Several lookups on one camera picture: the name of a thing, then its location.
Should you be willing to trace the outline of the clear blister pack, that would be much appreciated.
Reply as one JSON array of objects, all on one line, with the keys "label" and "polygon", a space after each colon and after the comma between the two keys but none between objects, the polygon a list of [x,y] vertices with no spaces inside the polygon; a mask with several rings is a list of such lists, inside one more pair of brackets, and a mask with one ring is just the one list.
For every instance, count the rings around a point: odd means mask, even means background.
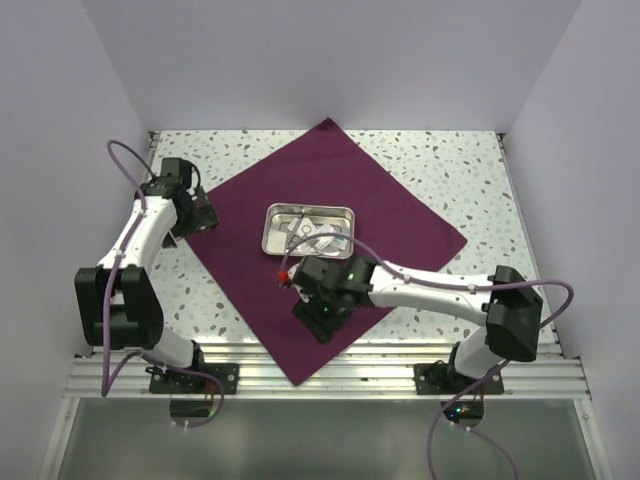
[{"label": "clear blister pack", "polygon": [[296,251],[304,255],[322,254],[334,240],[334,237],[328,234],[335,232],[336,229],[332,225],[324,224],[315,232],[315,235],[322,234],[322,237],[301,243]]}]

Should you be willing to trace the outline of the green white suture packet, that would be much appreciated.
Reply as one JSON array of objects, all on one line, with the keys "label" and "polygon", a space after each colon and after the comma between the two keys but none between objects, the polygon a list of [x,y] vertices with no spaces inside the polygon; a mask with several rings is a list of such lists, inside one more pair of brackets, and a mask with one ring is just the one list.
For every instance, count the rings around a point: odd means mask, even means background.
[{"label": "green white suture packet", "polygon": [[343,237],[335,237],[329,244],[331,248],[334,248],[338,251],[345,251],[348,245],[349,245],[349,241]]}]

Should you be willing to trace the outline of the steel surgical scissors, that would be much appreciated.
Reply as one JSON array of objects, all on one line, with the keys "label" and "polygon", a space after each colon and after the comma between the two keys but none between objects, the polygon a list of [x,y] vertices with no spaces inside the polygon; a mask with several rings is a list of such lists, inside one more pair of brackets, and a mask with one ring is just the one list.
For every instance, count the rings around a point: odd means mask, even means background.
[{"label": "steel surgical scissors", "polygon": [[288,231],[289,235],[286,246],[290,247],[297,240],[315,234],[316,227],[307,217],[300,216],[288,226]]}]

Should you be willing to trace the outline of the white gauze pad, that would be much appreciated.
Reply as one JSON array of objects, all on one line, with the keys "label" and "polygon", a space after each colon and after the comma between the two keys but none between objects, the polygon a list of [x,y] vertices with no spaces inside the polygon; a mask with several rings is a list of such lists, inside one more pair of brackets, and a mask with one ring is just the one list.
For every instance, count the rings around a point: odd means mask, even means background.
[{"label": "white gauze pad", "polygon": [[278,230],[270,230],[267,235],[266,250],[275,255],[281,255],[286,249],[287,233]]}]

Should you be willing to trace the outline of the stainless steel tray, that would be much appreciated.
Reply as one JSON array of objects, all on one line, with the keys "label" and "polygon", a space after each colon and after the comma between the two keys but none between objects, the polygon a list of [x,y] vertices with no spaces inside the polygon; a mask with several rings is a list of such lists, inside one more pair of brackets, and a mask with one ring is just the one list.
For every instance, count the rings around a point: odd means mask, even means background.
[{"label": "stainless steel tray", "polygon": [[282,256],[344,260],[354,251],[355,213],[347,207],[275,203],[267,208],[261,247]]}]

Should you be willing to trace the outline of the purple cloth mat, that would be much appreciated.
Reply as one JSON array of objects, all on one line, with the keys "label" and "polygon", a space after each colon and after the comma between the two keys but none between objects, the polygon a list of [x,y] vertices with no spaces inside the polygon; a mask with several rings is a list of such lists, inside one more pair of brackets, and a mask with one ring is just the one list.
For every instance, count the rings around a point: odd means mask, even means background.
[{"label": "purple cloth mat", "polygon": [[298,321],[296,296],[277,284],[280,261],[260,246],[275,203],[348,207],[355,236],[384,259],[439,271],[466,238],[424,205],[330,119],[208,194],[220,224],[187,243],[262,345],[298,386],[379,323],[387,310],[357,311],[320,344]]}]

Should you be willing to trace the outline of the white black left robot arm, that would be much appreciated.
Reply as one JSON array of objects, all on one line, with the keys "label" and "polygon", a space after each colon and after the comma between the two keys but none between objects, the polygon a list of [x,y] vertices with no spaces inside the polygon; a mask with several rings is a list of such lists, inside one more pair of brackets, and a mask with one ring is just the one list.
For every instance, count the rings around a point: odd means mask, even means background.
[{"label": "white black left robot arm", "polygon": [[87,343],[105,350],[140,350],[175,366],[173,381],[189,393],[205,386],[208,369],[194,359],[194,343],[165,326],[150,270],[161,249],[174,248],[178,239],[219,224],[204,189],[192,183],[199,178],[192,162],[164,159],[160,174],[140,185],[114,246],[96,266],[79,269],[74,278]]}]

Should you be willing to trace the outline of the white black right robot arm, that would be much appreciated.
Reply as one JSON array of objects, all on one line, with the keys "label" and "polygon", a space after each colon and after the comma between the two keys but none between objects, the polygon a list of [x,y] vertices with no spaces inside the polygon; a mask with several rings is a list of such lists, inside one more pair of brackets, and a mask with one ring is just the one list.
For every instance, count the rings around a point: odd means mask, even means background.
[{"label": "white black right robot arm", "polygon": [[299,300],[294,316],[321,343],[331,341],[360,308],[406,307],[467,320],[476,331],[456,343],[446,362],[424,373],[432,384],[468,392],[505,360],[537,357],[543,301],[513,268],[455,276],[409,269],[372,257],[340,264],[307,256],[279,275]]}]

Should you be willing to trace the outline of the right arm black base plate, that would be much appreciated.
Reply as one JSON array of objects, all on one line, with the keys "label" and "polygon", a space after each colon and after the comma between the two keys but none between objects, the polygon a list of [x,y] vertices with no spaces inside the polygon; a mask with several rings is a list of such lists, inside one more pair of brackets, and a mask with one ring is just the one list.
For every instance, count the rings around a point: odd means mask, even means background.
[{"label": "right arm black base plate", "polygon": [[[443,361],[413,366],[413,380],[418,395],[456,395],[476,382],[476,379],[457,373]],[[470,390],[470,395],[501,395],[505,392],[500,374]]]}]

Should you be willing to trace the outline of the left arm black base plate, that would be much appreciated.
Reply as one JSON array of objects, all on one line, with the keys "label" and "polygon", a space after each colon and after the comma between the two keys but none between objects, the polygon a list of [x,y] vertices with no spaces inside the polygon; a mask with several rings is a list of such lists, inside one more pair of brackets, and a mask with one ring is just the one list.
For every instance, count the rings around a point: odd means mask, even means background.
[{"label": "left arm black base plate", "polygon": [[[206,363],[203,365],[203,372],[216,378],[221,383],[226,395],[236,393],[240,378],[239,370],[239,365],[235,363]],[[157,366],[149,366],[145,372],[151,375],[149,392],[152,394],[204,394],[209,385],[214,386],[216,393],[220,392],[219,386],[202,376],[163,370]]]}]

